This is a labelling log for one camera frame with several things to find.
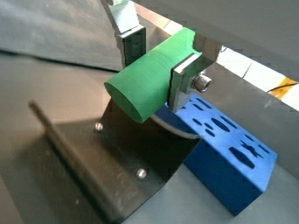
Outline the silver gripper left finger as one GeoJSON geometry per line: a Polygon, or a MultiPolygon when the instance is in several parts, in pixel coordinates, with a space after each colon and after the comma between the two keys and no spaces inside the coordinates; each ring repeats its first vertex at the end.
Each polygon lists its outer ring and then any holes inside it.
{"type": "Polygon", "coordinates": [[[100,0],[100,2],[115,29],[122,64],[127,67],[146,54],[146,28],[139,23],[135,2],[132,0],[100,0]]]}

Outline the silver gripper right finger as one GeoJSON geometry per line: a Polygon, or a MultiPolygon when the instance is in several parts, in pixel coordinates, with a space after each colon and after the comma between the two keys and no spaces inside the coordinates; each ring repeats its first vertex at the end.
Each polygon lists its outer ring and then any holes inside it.
{"type": "Polygon", "coordinates": [[[205,93],[211,84],[211,78],[205,70],[217,61],[221,53],[221,43],[201,34],[195,34],[191,52],[173,67],[167,105],[173,112],[178,112],[189,100],[193,91],[205,93]]]}

